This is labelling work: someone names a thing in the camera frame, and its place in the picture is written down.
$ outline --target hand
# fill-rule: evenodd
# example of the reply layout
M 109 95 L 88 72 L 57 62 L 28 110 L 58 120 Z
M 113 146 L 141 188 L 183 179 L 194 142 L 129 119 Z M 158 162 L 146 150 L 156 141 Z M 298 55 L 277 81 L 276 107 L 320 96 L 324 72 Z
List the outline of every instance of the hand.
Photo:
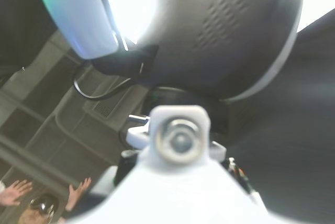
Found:
M 17 199 L 31 190 L 32 182 L 27 183 L 26 180 L 16 181 L 0 193 L 0 205 L 6 207 L 18 206 L 20 202 Z
M 85 181 L 80 183 L 79 187 L 75 190 L 72 185 L 69 186 L 69 199 L 68 203 L 65 207 L 67 211 L 72 211 L 74 206 L 77 204 L 78 200 L 82 196 L 83 192 L 85 192 L 90 186 L 92 180 L 91 178 L 86 178 Z

